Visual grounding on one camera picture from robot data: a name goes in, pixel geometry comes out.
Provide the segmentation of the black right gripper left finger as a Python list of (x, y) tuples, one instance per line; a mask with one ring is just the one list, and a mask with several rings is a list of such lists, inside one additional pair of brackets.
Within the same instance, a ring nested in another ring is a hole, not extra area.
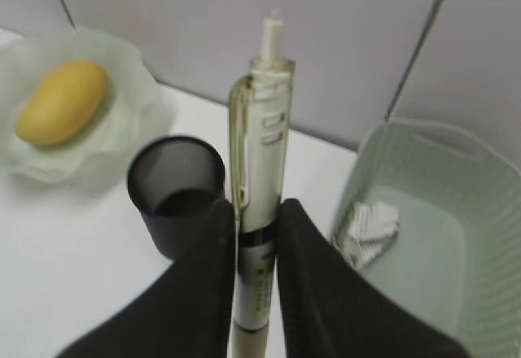
[(225, 357), (235, 278), (234, 213), (216, 201), (196, 244), (62, 357)]

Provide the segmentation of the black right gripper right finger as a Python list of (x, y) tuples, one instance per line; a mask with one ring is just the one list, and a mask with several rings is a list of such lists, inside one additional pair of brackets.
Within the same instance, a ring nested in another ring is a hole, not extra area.
[(278, 290), (288, 357), (466, 357), (344, 261), (296, 199), (278, 218)]

